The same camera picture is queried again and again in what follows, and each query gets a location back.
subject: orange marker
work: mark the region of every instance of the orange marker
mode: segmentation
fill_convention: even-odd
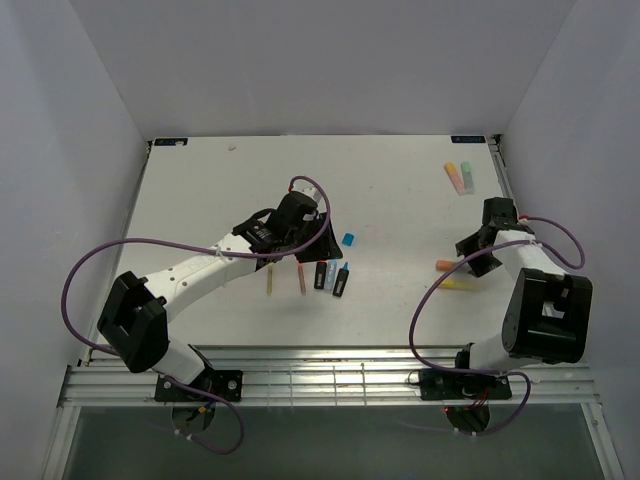
[[[462,179],[460,178],[460,175],[458,175],[456,166],[453,163],[448,162],[444,164],[444,169],[447,172],[447,175],[449,175],[449,179],[451,180],[451,183],[453,183],[453,188],[456,189],[458,195],[464,195],[467,193],[467,190],[464,188],[464,183],[462,183]]]

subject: black mounting bracket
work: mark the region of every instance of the black mounting bracket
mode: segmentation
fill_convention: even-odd
[[[199,386],[199,388],[230,402],[239,402],[242,399],[242,373],[242,370],[213,370],[205,379],[207,387]],[[199,379],[199,383],[203,385],[203,379]],[[176,387],[162,375],[158,376],[153,399],[162,403],[207,403],[209,401],[207,397],[194,395]]]
[[[418,372],[420,399],[475,400],[487,392],[487,400],[508,400],[511,387],[507,377],[492,377],[425,369]]]

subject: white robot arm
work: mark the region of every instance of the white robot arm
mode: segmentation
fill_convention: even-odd
[[[168,324],[216,288],[306,245],[326,220],[326,213],[318,213],[319,198],[315,188],[293,190],[277,209],[254,214],[213,245],[211,250],[217,255],[195,255],[140,277],[133,272],[120,275],[111,288],[98,330],[131,372],[152,369],[209,391],[213,368],[194,347],[172,338]],[[267,258],[255,254],[267,254]],[[342,258],[331,224],[296,257],[300,262]]]
[[[472,274],[482,276],[504,264],[516,282],[502,331],[469,345],[456,366],[508,371],[534,363],[575,363],[584,353],[592,285],[589,279],[558,267],[519,222],[510,199],[485,201],[483,226],[459,242],[465,256],[491,245],[522,241],[471,260]]]

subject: purple cable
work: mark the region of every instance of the purple cable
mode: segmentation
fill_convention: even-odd
[[[128,243],[145,243],[145,244],[149,244],[149,245],[159,245],[159,246],[163,246],[163,247],[170,247],[170,248],[176,248],[179,250],[187,250],[190,252],[196,252],[196,253],[203,253],[203,254],[207,254],[207,255],[222,255],[224,257],[231,257],[231,258],[281,258],[287,255],[295,255],[296,253],[300,253],[303,250],[306,250],[309,246],[311,246],[316,240],[318,240],[322,234],[324,233],[324,231],[327,229],[327,227],[329,226],[329,222],[331,221],[331,205],[329,203],[329,198],[327,197],[327,194],[325,193],[324,189],[315,181],[312,180],[309,177],[306,177],[304,175],[297,175],[295,177],[293,177],[291,179],[291,181],[289,182],[289,188],[293,187],[293,184],[296,180],[304,180],[306,182],[309,182],[311,185],[313,185],[314,187],[316,187],[318,189],[318,191],[320,192],[320,194],[322,195],[322,198],[324,199],[324,203],[326,206],[326,210],[327,210],[327,216],[324,219],[324,223],[322,224],[322,227],[320,227],[320,230],[318,230],[318,233],[316,233],[313,237],[311,237],[311,239],[304,243],[303,245],[300,245],[297,248],[294,248],[293,250],[289,250],[286,252],[278,252],[278,253],[240,253],[240,252],[218,252],[217,250],[212,250],[210,248],[204,248],[204,247],[195,247],[192,245],[185,245],[183,243],[176,243],[176,242],[168,242],[165,240],[156,240],[156,239],[152,239],[152,238],[121,238],[119,240],[113,240],[111,242],[107,242],[107,243],[103,243],[102,245],[97,246],[96,248],[94,248],[93,250],[87,252],[85,255],[82,256],[82,258],[80,258],[80,260],[78,260],[76,262],[76,264],[71,268],[71,271],[69,272],[69,275],[67,275],[67,279],[64,282],[64,286],[62,287],[62,295],[60,298],[60,311],[62,312],[62,320],[64,322],[64,325],[67,327],[67,330],[69,330],[69,332],[71,333],[71,335],[73,335],[74,337],[76,337],[78,340],[80,340],[82,343],[84,343],[85,345],[88,345],[89,347],[93,348],[94,350],[99,350],[100,352],[104,352],[104,353],[108,353],[111,355],[116,355],[117,353],[109,347],[104,347],[102,345],[98,345],[97,343],[94,343],[92,341],[90,341],[89,339],[85,338],[80,332],[78,332],[74,326],[71,324],[71,320],[69,319],[69,311],[67,308],[67,301],[68,301],[68,297],[69,297],[69,289],[71,287],[71,282],[73,281],[73,277],[75,277],[76,273],[78,273],[78,270],[80,269],[80,267],[87,261],[89,260],[91,257],[93,257],[94,255],[96,255],[97,253],[106,250],[107,248],[111,248],[111,247],[115,247],[116,245],[125,245]]]
[[[580,244],[578,239],[571,232],[569,232],[569,230],[567,228],[565,228],[564,226],[558,224],[557,222],[555,222],[553,220],[549,220],[549,219],[542,218],[542,217],[525,217],[525,218],[528,218],[529,220],[538,220],[538,221],[543,221],[543,222],[550,223],[551,225],[557,226],[563,232],[565,232],[569,236],[569,238],[571,238],[571,240],[575,243],[576,247],[578,248],[578,252],[580,253],[580,263],[578,265],[571,264],[569,261],[567,261],[564,258],[564,256],[562,256],[560,254],[560,252],[558,252],[555,248],[551,247],[546,242],[538,241],[537,243],[539,243],[544,248],[546,248],[547,250],[552,252],[562,263],[564,263],[569,268],[580,269],[580,268],[582,268],[584,266],[584,264],[585,264],[584,249],[582,248],[582,245]],[[424,294],[424,296],[420,300],[420,303],[418,304],[418,307],[416,308],[416,311],[413,314],[413,318],[411,319],[411,325],[409,327],[409,348],[411,349],[411,352],[413,353],[414,357],[416,357],[416,359],[420,363],[426,365],[427,367],[433,368],[435,370],[444,371],[444,372],[461,373],[461,374],[476,374],[476,375],[491,375],[491,376],[518,376],[518,377],[522,377],[525,380],[526,385],[527,385],[527,389],[525,391],[524,397],[522,398],[522,402],[520,402],[520,405],[518,405],[518,407],[514,410],[514,412],[504,422],[502,422],[502,423],[500,423],[500,424],[498,424],[498,425],[496,425],[494,427],[491,427],[491,428],[489,428],[487,430],[484,430],[482,432],[477,432],[476,435],[478,435],[478,436],[480,436],[480,435],[489,435],[491,433],[498,432],[498,431],[502,430],[503,428],[507,427],[508,425],[510,425],[511,422],[513,422],[518,417],[518,415],[520,415],[522,410],[524,410],[524,407],[527,404],[527,401],[529,400],[529,396],[531,395],[531,380],[529,379],[529,377],[525,373],[519,372],[519,371],[502,372],[502,371],[499,371],[499,370],[472,370],[472,369],[467,369],[467,368],[444,367],[442,365],[438,365],[437,363],[430,362],[426,358],[423,358],[420,355],[420,353],[418,353],[418,350],[416,349],[416,345],[415,345],[415,342],[414,342],[414,335],[415,335],[416,326],[418,324],[418,318],[420,317],[420,313],[422,313],[422,309],[424,308],[425,304],[427,303],[427,300],[429,300],[431,295],[433,295],[433,293],[440,286],[440,284],[444,280],[446,280],[453,272],[455,272],[456,270],[460,269],[463,265],[469,263],[471,260],[473,260],[475,258],[478,258],[478,257],[480,257],[482,255],[487,254],[487,253],[495,252],[496,250],[501,250],[503,248],[513,247],[513,246],[516,246],[516,245],[529,245],[530,243],[531,242],[529,242],[528,240],[514,240],[512,242],[505,242],[505,243],[502,243],[500,245],[494,245],[494,246],[487,247],[485,249],[479,250],[479,251],[477,251],[475,253],[472,253],[471,255],[463,258],[462,260],[457,262],[453,266],[453,268],[451,270],[449,270],[448,272],[444,272],[442,275],[440,275],[440,277],[438,277],[438,279],[435,282],[433,282],[433,285],[431,285],[431,287],[427,290],[427,292]],[[406,426],[409,426],[411,428],[418,428],[418,429],[421,429],[421,430],[424,429],[424,430],[445,430],[445,431],[447,431],[446,429],[438,429],[438,428],[435,428],[435,427],[422,427],[422,426],[413,425],[413,424],[406,424],[406,423],[403,423],[403,424],[406,425]],[[467,432],[467,431],[462,431],[462,433],[465,433],[467,435],[472,435],[471,432]]]
[[[242,418],[242,415],[240,414],[240,411],[238,410],[238,407],[236,407],[230,401],[225,400],[222,397],[219,397],[218,395],[214,395],[213,393],[205,392],[203,390],[198,390],[197,388],[189,387],[187,385],[184,385],[184,384],[178,382],[175,378],[170,377],[168,375],[165,376],[164,378],[166,380],[168,380],[169,382],[171,382],[174,386],[184,390],[185,392],[195,393],[197,395],[202,395],[204,397],[207,397],[207,398],[209,398],[211,400],[215,400],[216,402],[224,403],[227,407],[229,407],[231,412],[236,416],[236,418],[238,419],[238,425],[240,426],[240,436],[238,437],[238,441],[231,448],[228,448],[228,449],[220,449],[220,448],[210,444],[209,442],[206,442],[206,441],[202,440],[201,438],[196,437],[195,435],[191,435],[191,437],[189,437],[189,434],[185,434],[184,432],[182,432],[180,430],[178,430],[178,432],[180,432],[182,435],[187,437],[187,439],[190,438],[194,442],[198,443],[199,445],[202,445],[203,447],[205,447],[208,450],[211,450],[213,453],[217,453],[218,455],[229,455],[229,454],[235,452],[238,448],[240,448],[240,445],[242,445],[242,442],[244,441],[244,434],[245,434],[245,431],[246,431],[246,425],[244,423],[244,418]]]
[[[543,245],[545,246],[545,248],[547,250],[549,250],[551,253],[553,253],[556,256],[556,258],[558,260],[560,260],[562,263],[564,263],[567,267],[572,268],[573,270],[580,270],[582,267],[584,267],[584,264],[585,264],[585,261],[586,261],[586,256],[584,254],[584,248],[582,248],[582,245],[580,244],[580,242],[578,241],[576,236],[573,233],[571,233],[567,227],[565,227],[564,225],[560,225],[555,220],[551,220],[551,219],[545,218],[545,217],[532,217],[532,216],[529,216],[529,215],[521,215],[520,218],[521,219],[525,219],[525,220],[533,220],[533,221],[536,221],[536,222],[548,223],[549,225],[553,225],[554,227],[559,228],[560,230],[562,230],[567,235],[567,237],[569,237],[573,241],[575,246],[578,248],[578,253],[580,254],[580,263],[573,264],[573,263],[569,262],[566,258],[564,258],[560,254],[560,252],[558,252],[551,245],[547,245],[547,244],[544,244],[544,243],[543,243]]]

